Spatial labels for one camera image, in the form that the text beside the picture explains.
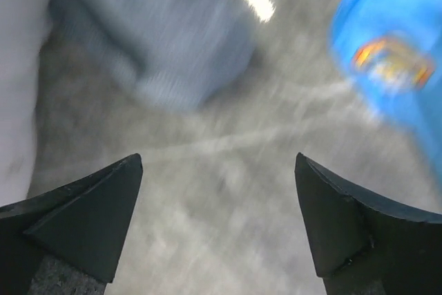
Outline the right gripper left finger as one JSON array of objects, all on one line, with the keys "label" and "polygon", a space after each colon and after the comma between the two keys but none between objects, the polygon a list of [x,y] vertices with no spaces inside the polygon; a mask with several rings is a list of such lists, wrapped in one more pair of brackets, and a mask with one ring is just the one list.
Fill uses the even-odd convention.
[{"label": "right gripper left finger", "polygon": [[1,208],[2,294],[103,294],[142,181],[140,154]]}]

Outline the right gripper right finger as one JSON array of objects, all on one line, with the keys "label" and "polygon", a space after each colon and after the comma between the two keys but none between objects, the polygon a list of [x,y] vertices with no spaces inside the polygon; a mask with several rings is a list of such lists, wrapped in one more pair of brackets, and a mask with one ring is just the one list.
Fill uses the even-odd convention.
[{"label": "right gripper right finger", "polygon": [[440,294],[441,215],[370,191],[307,156],[295,180],[327,294]]}]

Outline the grey-blue pillowcase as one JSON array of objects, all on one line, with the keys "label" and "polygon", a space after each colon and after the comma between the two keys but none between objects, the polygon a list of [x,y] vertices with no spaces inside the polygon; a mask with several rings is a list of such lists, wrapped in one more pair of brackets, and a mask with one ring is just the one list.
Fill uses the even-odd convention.
[{"label": "grey-blue pillowcase", "polygon": [[243,0],[51,0],[62,34],[145,104],[193,110],[247,69]]}]

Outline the white pillow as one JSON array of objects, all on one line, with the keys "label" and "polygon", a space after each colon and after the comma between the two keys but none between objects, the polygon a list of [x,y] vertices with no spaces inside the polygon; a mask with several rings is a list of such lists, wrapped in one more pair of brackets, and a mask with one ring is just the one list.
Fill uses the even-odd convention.
[{"label": "white pillow", "polygon": [[26,199],[35,167],[39,52],[50,0],[1,0],[1,205]]}]

